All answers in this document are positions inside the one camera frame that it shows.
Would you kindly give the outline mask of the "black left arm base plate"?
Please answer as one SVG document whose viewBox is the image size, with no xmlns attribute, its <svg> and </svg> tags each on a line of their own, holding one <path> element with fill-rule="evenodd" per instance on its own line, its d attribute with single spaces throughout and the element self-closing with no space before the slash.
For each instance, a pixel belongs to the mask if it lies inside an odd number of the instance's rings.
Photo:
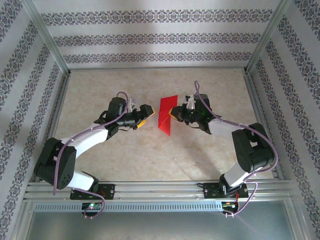
<svg viewBox="0 0 320 240">
<path fill-rule="evenodd" d="M 105 200 L 114 199 L 114 194 L 115 194 L 114 184 L 98 183 L 96 186 L 93 187 L 92 190 L 95 195 L 92 192 L 86 193 L 79 190 L 71 190 L 69 198 L 71 200 L 101 200 L 101 198 L 99 197 L 101 196 Z"/>
</svg>

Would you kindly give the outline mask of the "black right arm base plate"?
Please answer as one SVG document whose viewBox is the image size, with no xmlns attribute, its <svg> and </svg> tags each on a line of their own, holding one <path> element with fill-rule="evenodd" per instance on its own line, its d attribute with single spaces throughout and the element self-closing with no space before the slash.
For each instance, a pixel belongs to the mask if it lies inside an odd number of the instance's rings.
<svg viewBox="0 0 320 240">
<path fill-rule="evenodd" d="M 245 183 L 230 187 L 218 182 L 206 182 L 202 184 L 202 188 L 205 199 L 232 199 L 236 198 L 236 194 L 238 194 L 240 198 L 249 197 L 247 185 Z"/>
</svg>

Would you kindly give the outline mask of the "grey metal panel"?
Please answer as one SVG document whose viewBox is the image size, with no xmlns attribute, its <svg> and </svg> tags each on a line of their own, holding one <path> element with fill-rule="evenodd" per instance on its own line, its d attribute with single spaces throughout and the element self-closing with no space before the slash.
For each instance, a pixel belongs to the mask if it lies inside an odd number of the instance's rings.
<svg viewBox="0 0 320 240">
<path fill-rule="evenodd" d="M 27 240 L 294 240 L 284 216 L 224 218 L 217 212 L 33 215 Z"/>
</svg>

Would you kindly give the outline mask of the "wide aluminium mounting rail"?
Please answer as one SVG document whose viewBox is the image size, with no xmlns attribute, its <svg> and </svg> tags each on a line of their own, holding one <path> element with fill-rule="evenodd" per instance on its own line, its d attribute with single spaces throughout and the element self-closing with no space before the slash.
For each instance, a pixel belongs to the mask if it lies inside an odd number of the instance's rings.
<svg viewBox="0 0 320 240">
<path fill-rule="evenodd" d="M 295 198 L 290 180 L 258 179 L 258 188 L 253 201 L 276 201 Z M 195 202 L 204 201 L 204 190 L 196 180 L 160 181 L 114 181 L 115 202 Z M 69 202 L 70 188 L 53 194 L 53 186 L 46 182 L 31 182 L 27 185 L 24 202 Z"/>
</svg>

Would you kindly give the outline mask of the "red paper sheet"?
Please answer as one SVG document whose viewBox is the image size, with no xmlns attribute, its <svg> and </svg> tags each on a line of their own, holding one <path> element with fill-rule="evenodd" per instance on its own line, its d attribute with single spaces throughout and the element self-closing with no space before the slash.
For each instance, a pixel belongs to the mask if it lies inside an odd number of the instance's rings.
<svg viewBox="0 0 320 240">
<path fill-rule="evenodd" d="M 171 135 L 171 116 L 170 111 L 176 107 L 178 95 L 163 97 L 160 99 L 158 111 L 158 128 L 168 136 Z"/>
</svg>

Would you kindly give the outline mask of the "small electronics board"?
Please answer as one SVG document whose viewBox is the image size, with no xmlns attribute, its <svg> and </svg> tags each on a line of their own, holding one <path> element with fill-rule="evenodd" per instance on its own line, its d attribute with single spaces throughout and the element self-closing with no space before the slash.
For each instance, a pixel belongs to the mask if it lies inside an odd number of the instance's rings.
<svg viewBox="0 0 320 240">
<path fill-rule="evenodd" d="M 237 200 L 232 202 L 222 202 L 222 209 L 227 213 L 236 213 L 240 209 L 239 202 Z"/>
<path fill-rule="evenodd" d="M 84 202 L 81 205 L 81 210 L 89 213 L 98 212 L 103 206 L 102 202 Z"/>
</svg>

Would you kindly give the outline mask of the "aluminium frame post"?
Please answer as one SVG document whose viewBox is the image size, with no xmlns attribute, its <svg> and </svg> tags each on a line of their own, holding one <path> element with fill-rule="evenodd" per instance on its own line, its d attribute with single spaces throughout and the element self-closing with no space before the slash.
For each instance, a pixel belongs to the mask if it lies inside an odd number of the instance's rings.
<svg viewBox="0 0 320 240">
<path fill-rule="evenodd" d="M 60 67 L 63 73 L 69 75 L 70 69 L 67 66 L 67 63 L 61 51 L 59 50 L 53 36 L 51 35 L 47 25 L 45 24 L 45 21 L 43 20 L 41 14 L 36 8 L 33 0 L 20 0 L 20 1 L 24 9 L 28 13 L 30 19 L 34 23 L 35 27 L 37 28 L 44 43 L 47 45 L 50 52 L 52 53 L 56 63 L 58 64 L 58 66 Z"/>
<path fill-rule="evenodd" d="M 273 32 L 277 28 L 280 20 L 282 19 L 283 15 L 287 11 L 287 8 L 291 4 L 292 0 L 280 0 L 277 7 L 275 8 L 269 23 L 267 24 L 264 32 L 262 33 L 257 46 L 255 47 L 254 51 L 249 58 L 249 61 L 244 68 L 245 73 L 248 75 L 254 68 L 256 62 L 258 61 L 259 57 L 261 56 L 262 52 L 265 49 L 265 46 L 269 42 L 270 38 L 272 37 Z"/>
</svg>

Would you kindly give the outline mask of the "aluminium frame rail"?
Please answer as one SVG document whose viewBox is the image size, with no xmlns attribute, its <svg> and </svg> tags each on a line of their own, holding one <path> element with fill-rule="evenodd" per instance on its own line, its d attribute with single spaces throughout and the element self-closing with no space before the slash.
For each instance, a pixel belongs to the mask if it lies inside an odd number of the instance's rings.
<svg viewBox="0 0 320 240">
<path fill-rule="evenodd" d="M 69 84 L 69 78 L 70 78 L 69 73 L 64 73 L 61 77 L 61 81 L 59 83 L 59 86 L 58 86 L 58 89 L 57 89 L 57 92 L 55 95 L 55 99 L 53 102 L 53 106 L 52 106 L 52 109 L 50 112 L 49 120 L 48 120 L 45 134 L 43 137 L 41 151 L 43 150 L 46 141 L 49 138 L 54 137 L 56 134 L 61 111 L 63 108 L 63 101 L 65 99 L 66 91 L 67 91 L 68 84 Z"/>
<path fill-rule="evenodd" d="M 248 95 L 249 95 L 249 98 L 250 98 L 250 101 L 252 104 L 255 118 L 256 118 L 257 122 L 263 126 L 263 128 L 267 134 L 268 139 L 271 141 L 271 143 L 273 143 L 272 136 L 270 135 L 270 132 L 268 129 L 268 124 L 264 118 L 264 112 L 263 112 L 262 105 L 259 101 L 258 94 L 257 94 L 256 89 L 253 84 L 253 80 L 252 80 L 251 76 L 246 73 L 245 70 L 246 70 L 245 68 L 242 70 L 242 75 L 243 75 L 244 82 L 245 82 L 245 85 L 247 88 L 247 92 L 248 92 Z M 283 173 L 281 170 L 281 166 L 279 166 L 279 163 L 271 170 L 271 172 L 273 174 L 273 178 L 275 178 L 277 180 L 284 180 L 284 176 L 283 176 Z"/>
<path fill-rule="evenodd" d="M 113 68 L 71 68 L 70 73 L 80 72 L 124 72 L 124 71 L 160 71 L 160 70 L 240 70 L 246 71 L 246 67 L 213 67 L 213 66 L 158 66 L 158 67 L 113 67 Z"/>
</svg>

